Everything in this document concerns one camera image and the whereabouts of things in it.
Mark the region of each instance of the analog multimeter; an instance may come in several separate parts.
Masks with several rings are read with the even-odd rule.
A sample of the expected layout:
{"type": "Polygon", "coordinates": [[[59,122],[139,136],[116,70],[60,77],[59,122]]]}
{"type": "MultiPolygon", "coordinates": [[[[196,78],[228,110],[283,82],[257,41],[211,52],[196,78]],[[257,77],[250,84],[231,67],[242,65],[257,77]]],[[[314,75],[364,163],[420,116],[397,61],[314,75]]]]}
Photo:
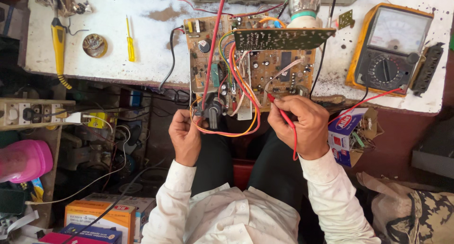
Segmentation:
{"type": "Polygon", "coordinates": [[[433,14],[393,4],[372,8],[364,19],[345,84],[375,93],[404,87],[391,95],[406,96],[433,19],[433,14]]]}

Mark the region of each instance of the orange box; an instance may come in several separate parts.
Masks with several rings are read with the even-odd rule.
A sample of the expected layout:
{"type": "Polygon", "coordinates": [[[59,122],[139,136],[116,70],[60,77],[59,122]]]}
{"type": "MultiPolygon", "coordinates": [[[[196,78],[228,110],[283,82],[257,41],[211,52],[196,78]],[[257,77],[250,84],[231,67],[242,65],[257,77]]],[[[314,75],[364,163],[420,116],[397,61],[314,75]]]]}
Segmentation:
{"type": "MultiPolygon", "coordinates": [[[[71,223],[89,225],[111,205],[109,202],[75,200],[66,205],[65,226],[71,223]]],[[[93,226],[107,229],[116,227],[117,231],[122,232],[122,243],[133,244],[135,211],[134,206],[117,204],[93,226]]]]}

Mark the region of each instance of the black trousers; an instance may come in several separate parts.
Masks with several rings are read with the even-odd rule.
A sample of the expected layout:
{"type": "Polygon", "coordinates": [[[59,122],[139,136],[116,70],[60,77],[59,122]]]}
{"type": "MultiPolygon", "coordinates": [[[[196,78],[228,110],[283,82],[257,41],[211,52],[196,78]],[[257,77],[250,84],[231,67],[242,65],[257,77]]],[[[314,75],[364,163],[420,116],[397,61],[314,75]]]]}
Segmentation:
{"type": "MultiPolygon", "coordinates": [[[[192,183],[192,196],[229,183],[233,187],[233,161],[227,137],[201,135],[201,151],[192,183]]],[[[299,160],[292,160],[293,150],[283,143],[270,128],[254,139],[248,157],[257,158],[248,188],[252,186],[292,206],[300,213],[307,182],[299,160]]]]}

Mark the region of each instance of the pink plastic container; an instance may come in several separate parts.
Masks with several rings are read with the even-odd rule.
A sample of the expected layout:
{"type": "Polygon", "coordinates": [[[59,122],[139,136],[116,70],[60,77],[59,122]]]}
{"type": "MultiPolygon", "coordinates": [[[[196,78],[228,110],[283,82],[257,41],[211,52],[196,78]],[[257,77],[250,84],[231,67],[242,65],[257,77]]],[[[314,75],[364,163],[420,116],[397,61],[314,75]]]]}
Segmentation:
{"type": "Polygon", "coordinates": [[[49,146],[41,140],[22,140],[0,149],[0,182],[31,181],[53,166],[49,146]]]}

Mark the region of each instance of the hand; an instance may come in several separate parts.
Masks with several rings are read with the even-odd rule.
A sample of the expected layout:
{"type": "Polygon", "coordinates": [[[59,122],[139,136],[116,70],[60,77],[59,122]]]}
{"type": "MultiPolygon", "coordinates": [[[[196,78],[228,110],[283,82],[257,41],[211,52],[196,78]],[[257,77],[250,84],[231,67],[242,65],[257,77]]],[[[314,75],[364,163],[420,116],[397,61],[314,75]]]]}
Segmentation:
{"type": "Polygon", "coordinates": [[[328,140],[328,118],[325,108],[302,96],[286,96],[275,99],[268,122],[276,131],[277,137],[292,149],[295,146],[293,129],[282,118],[279,109],[290,111],[298,116],[294,122],[297,130],[297,153],[305,160],[316,160],[325,155],[330,146],[328,140]]]}
{"type": "Polygon", "coordinates": [[[169,134],[175,148],[175,161],[181,165],[194,167],[201,149],[200,131],[191,122],[189,110],[178,110],[173,116],[169,134]]]}

